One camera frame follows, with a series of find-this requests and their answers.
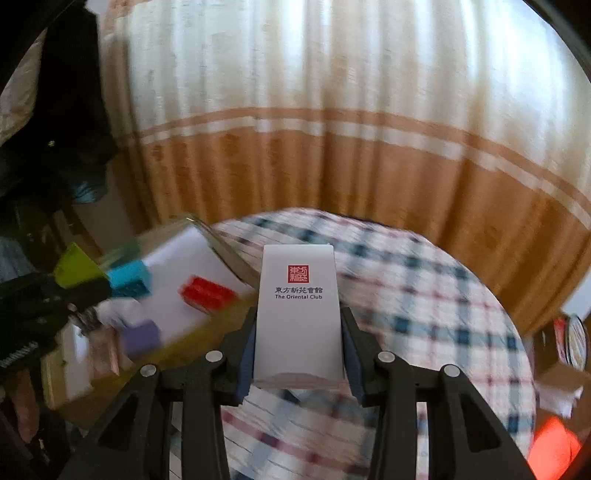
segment white card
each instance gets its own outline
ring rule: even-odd
[[[337,388],[345,379],[331,245],[265,245],[254,383]]]

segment orange stripe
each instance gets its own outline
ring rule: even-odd
[[[486,138],[472,134],[459,128],[449,125],[425,122],[402,115],[385,112],[367,112],[344,109],[309,109],[309,108],[233,108],[217,112],[204,113],[189,118],[173,120],[156,127],[148,128],[137,133],[125,135],[119,140],[127,140],[139,135],[147,137],[172,128],[190,127],[193,125],[206,124],[213,121],[230,120],[244,116],[252,116],[259,119],[273,118],[297,118],[305,121],[340,121],[367,124],[378,127],[390,127],[404,132],[413,132],[440,140],[455,142],[460,145],[467,145],[483,153],[503,157],[511,164],[519,167],[530,175],[547,180],[549,183],[560,189],[566,195],[577,202],[587,213],[591,213],[591,201],[577,187],[569,181],[540,167],[527,159],[520,153],[510,148],[487,140]]]

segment plaid tablecloth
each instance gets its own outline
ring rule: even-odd
[[[527,454],[535,416],[530,365],[510,318],[466,267],[412,232],[311,209],[230,220],[215,229],[260,270],[265,244],[330,243],[339,296],[362,329],[407,362],[461,367]],[[223,411],[235,479],[361,479],[377,421],[346,394],[264,391]],[[417,478],[428,477],[427,414],[418,405]]]

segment black cloth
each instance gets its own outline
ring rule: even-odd
[[[46,204],[94,202],[116,152],[100,88],[96,16],[83,3],[48,28],[29,123],[0,147],[0,163]]]

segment wall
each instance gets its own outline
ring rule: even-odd
[[[584,319],[591,310],[591,270],[587,272],[577,289],[564,303],[563,311]]]

